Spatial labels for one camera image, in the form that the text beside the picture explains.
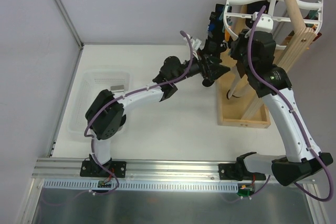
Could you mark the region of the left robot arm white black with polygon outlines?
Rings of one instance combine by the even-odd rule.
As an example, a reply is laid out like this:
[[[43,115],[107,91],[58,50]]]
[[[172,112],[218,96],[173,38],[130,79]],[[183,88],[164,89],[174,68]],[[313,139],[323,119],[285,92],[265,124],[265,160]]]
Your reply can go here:
[[[102,90],[85,114],[84,135],[91,138],[91,154],[82,162],[80,176],[124,178],[126,163],[112,160],[110,143],[124,126],[127,114],[140,106],[169,99],[177,91],[176,83],[187,78],[200,74],[203,86],[209,87],[229,71],[218,57],[197,51],[184,63],[176,56],[166,58],[159,74],[143,88],[121,93]]]

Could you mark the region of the black sock plain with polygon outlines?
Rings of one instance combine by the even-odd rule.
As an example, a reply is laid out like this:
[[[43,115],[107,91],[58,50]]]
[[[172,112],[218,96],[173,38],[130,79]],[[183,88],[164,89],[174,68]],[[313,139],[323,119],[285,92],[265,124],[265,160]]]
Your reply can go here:
[[[233,41],[231,35],[226,31],[223,22],[223,4],[216,4],[215,11],[209,17],[207,38],[203,53],[216,58],[220,58],[221,53],[231,48]]]

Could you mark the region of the black sock white stripes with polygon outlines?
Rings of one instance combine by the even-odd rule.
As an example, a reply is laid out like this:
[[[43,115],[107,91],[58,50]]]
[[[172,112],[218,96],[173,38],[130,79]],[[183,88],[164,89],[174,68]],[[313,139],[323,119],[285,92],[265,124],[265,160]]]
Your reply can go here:
[[[209,79],[209,78],[204,78],[202,81],[202,85],[207,88],[211,87],[213,84],[214,84],[214,80]]]

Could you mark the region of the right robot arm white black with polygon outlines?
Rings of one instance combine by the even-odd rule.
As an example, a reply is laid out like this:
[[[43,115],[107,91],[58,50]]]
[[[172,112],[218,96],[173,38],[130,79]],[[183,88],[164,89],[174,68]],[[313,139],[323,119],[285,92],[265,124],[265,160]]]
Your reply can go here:
[[[285,147],[283,156],[250,152],[237,158],[236,175],[248,179],[254,173],[273,175],[283,186],[294,184],[333,163],[311,137],[300,115],[286,71],[274,64],[276,42],[272,34],[243,29],[232,42],[230,56],[247,76],[271,113]]]

